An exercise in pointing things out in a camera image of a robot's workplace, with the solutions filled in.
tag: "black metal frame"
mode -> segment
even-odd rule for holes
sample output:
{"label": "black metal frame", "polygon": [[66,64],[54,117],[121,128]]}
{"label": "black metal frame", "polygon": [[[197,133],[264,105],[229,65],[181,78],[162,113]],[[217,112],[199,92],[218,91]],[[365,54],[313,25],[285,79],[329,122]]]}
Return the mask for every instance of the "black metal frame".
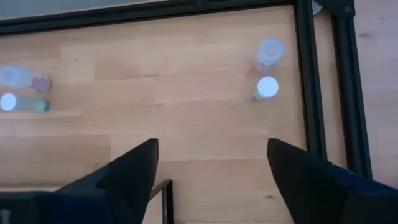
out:
{"label": "black metal frame", "polygon": [[163,224],[174,224],[173,182],[164,180],[150,193],[152,200],[159,192],[162,192],[162,220]]}
{"label": "black metal frame", "polygon": [[356,46],[354,0],[318,0],[318,2],[332,12],[347,166],[359,176],[372,179]]}
{"label": "black metal frame", "polygon": [[[317,1],[332,12],[348,167],[371,178],[354,33],[354,0]],[[311,0],[169,0],[0,21],[0,35],[281,5],[294,6],[307,149],[327,159]]]}

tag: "bottle cap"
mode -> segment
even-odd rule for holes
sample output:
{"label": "bottle cap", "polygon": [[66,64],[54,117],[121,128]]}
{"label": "bottle cap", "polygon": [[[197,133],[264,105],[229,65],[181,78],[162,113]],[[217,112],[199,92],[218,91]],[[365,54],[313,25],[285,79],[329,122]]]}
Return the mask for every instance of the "bottle cap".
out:
{"label": "bottle cap", "polygon": [[13,110],[17,105],[17,98],[12,93],[5,93],[0,100],[1,109],[5,111]]}
{"label": "bottle cap", "polygon": [[257,60],[265,66],[276,65],[282,59],[284,52],[282,41],[278,39],[265,40],[257,51]]}
{"label": "bottle cap", "polygon": [[279,90],[278,81],[272,77],[264,77],[257,84],[258,95],[262,98],[274,96]]}
{"label": "bottle cap", "polygon": [[35,102],[34,107],[36,112],[43,113],[50,109],[50,103],[47,100],[38,100]]}

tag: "wooden floor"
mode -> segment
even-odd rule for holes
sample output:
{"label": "wooden floor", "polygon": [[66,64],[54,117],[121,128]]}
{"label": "wooden floor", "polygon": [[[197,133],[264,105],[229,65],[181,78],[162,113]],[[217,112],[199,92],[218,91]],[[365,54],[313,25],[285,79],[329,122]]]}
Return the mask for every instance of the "wooden floor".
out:
{"label": "wooden floor", "polygon": [[[318,60],[328,155],[344,167],[329,18],[323,12],[315,19]],[[358,46],[366,47],[360,29]],[[271,37],[286,49],[271,74],[280,92],[258,103],[251,91],[260,76],[251,65],[257,46]],[[157,179],[175,181],[179,223],[291,222],[266,144],[275,137],[305,148],[292,7],[1,37],[0,64],[44,72],[54,81],[45,96],[51,112],[0,113],[0,186],[57,187],[159,138]],[[381,143],[368,132],[372,156],[397,155],[374,151]],[[389,162],[373,158],[375,176],[394,183],[397,163]],[[160,215],[156,198],[146,223],[158,223]]]}
{"label": "wooden floor", "polygon": [[398,2],[358,1],[355,19],[374,178],[398,188]]}

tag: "pink bottle label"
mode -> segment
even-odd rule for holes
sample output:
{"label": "pink bottle label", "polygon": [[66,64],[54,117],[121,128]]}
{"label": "pink bottle label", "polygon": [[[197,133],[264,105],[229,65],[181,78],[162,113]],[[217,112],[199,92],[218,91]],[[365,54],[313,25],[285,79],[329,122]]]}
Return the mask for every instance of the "pink bottle label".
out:
{"label": "pink bottle label", "polygon": [[39,93],[45,93],[51,88],[51,80],[45,78],[33,78],[30,87]]}
{"label": "pink bottle label", "polygon": [[260,62],[254,62],[254,69],[261,75],[269,75],[269,72],[273,69],[274,65],[266,66]]}

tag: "plastic bottle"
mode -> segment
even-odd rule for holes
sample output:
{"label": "plastic bottle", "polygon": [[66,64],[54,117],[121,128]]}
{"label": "plastic bottle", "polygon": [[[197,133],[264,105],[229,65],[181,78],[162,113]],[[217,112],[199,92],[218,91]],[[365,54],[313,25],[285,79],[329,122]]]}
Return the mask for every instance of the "plastic bottle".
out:
{"label": "plastic bottle", "polygon": [[272,68],[282,60],[284,52],[282,41],[278,39],[265,40],[257,50],[254,68],[258,73],[268,75]]}
{"label": "plastic bottle", "polygon": [[31,88],[39,93],[49,91],[52,84],[51,80],[43,75],[15,66],[0,69],[0,82],[15,88]]}
{"label": "plastic bottle", "polygon": [[0,107],[5,111],[44,113],[50,109],[50,102],[41,98],[5,93],[0,99]]}
{"label": "plastic bottle", "polygon": [[272,77],[264,77],[260,79],[253,91],[253,98],[257,101],[263,101],[270,98],[279,90],[278,81]]}

